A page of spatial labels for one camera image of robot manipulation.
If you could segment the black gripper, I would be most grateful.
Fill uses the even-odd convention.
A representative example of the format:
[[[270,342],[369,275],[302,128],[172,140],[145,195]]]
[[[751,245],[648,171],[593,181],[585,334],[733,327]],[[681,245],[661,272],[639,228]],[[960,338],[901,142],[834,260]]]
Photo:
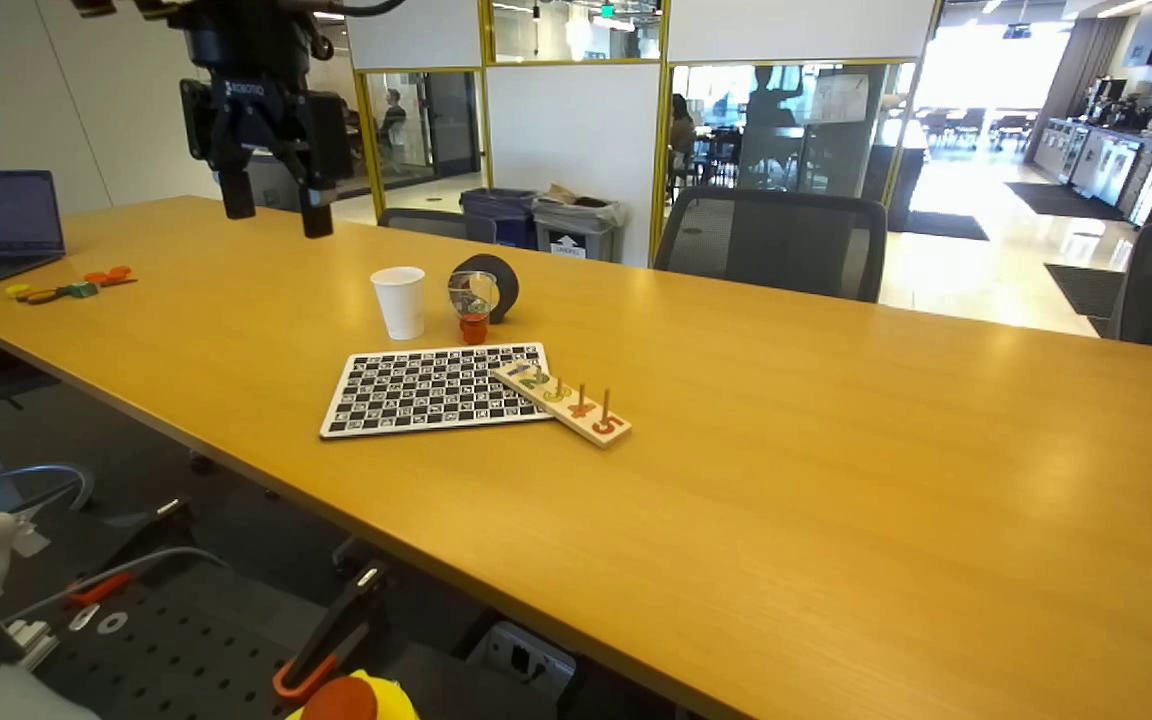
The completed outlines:
[[[219,163],[228,219],[257,214],[246,151],[264,146],[293,166],[324,166],[348,146],[348,108],[308,89],[308,60],[333,45],[311,22],[311,0],[189,0],[174,27],[204,78],[180,83],[189,151]],[[333,236],[333,183],[300,181],[300,224],[308,240]]]

